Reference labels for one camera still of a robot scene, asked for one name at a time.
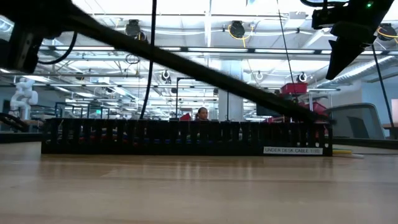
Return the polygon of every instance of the black cable tray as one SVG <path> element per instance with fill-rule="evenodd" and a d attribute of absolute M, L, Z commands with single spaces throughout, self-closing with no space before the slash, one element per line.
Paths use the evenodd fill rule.
<path fill-rule="evenodd" d="M 332 155 L 331 128 L 317 123 L 52 118 L 43 137 L 43 154 Z"/>

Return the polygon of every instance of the yellow cable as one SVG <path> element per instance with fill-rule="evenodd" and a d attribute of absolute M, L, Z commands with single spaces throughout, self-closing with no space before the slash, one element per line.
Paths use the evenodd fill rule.
<path fill-rule="evenodd" d="M 120 19 L 117 19 L 116 25 L 115 25 L 115 27 L 114 27 L 115 29 L 118 28 L 119 22 L 120 22 Z"/>
<path fill-rule="evenodd" d="M 381 27 L 379 27 L 379 28 L 377 29 L 377 32 L 378 32 L 380 35 L 383 35 L 384 37 L 398 38 L 398 35 L 397 35 L 397 36 L 393 36 L 393 35 L 383 34 L 382 32 L 380 32 L 381 29 L 382 29 Z"/>
<path fill-rule="evenodd" d="M 251 32 L 250 32 L 250 34 L 249 34 L 247 37 L 242 37 L 242 38 L 234 37 L 234 35 L 232 35 L 232 33 L 231 33 L 231 25 L 228 26 L 228 33 L 229 33 L 230 36 L 233 37 L 234 39 L 236 39 L 236 40 L 242 40 L 242 41 L 243 41 L 243 47 L 246 48 L 246 41 L 245 41 L 245 40 L 253 35 L 253 26 L 251 27 Z"/>

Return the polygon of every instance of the wooden tabletop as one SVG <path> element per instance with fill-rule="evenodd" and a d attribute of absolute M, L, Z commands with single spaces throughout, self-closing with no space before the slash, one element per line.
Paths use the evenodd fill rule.
<path fill-rule="evenodd" d="M 0 145 L 1 223 L 396 224 L 398 157 L 40 155 Z"/>

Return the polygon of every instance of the label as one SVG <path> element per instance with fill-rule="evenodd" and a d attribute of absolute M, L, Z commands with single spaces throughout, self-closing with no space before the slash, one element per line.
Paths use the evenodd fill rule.
<path fill-rule="evenodd" d="M 302 147 L 271 147 L 264 146 L 264 154 L 281 154 L 281 155 L 322 155 L 322 148 L 302 148 Z"/>

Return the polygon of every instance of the pillar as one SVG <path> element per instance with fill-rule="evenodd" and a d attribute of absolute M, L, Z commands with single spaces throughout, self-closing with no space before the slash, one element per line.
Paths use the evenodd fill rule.
<path fill-rule="evenodd" d="M 241 60 L 221 61 L 221 71 L 238 80 L 243 79 Z M 243 99 L 224 90 L 218 91 L 218 120 L 243 121 Z"/>

